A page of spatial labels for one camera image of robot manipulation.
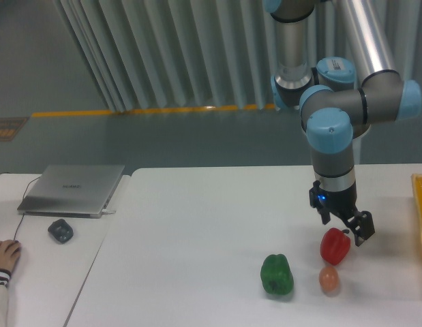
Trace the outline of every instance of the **sleeve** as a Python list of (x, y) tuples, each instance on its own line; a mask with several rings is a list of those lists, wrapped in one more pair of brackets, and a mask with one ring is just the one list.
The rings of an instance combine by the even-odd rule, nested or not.
[(6, 285), (11, 278), (11, 273), (0, 269), (0, 327), (6, 327), (8, 293)]

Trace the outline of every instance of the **floor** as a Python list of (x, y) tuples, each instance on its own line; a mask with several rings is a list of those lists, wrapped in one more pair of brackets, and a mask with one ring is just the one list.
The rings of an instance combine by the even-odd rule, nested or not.
[[(362, 164), (422, 163), (418, 119), (372, 126)], [(32, 117), (0, 142), (0, 172), (41, 173), (49, 164), (139, 168), (309, 165), (297, 111), (248, 110)]]

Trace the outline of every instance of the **laptop lid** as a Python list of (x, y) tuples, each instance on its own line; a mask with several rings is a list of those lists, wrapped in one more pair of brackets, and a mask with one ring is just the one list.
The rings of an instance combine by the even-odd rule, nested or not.
[(26, 215), (99, 218), (123, 169), (122, 165), (51, 165), (17, 210)]

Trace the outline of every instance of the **wall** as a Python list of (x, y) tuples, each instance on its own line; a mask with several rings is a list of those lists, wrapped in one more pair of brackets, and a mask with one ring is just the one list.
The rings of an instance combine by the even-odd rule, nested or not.
[(0, 1), (0, 117), (106, 104), (53, 1)]

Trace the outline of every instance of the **human hand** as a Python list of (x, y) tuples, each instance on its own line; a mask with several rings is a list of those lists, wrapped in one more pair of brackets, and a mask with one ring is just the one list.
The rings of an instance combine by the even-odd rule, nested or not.
[(20, 257), (21, 244), (17, 240), (0, 241), (0, 269), (12, 273), (17, 259)]

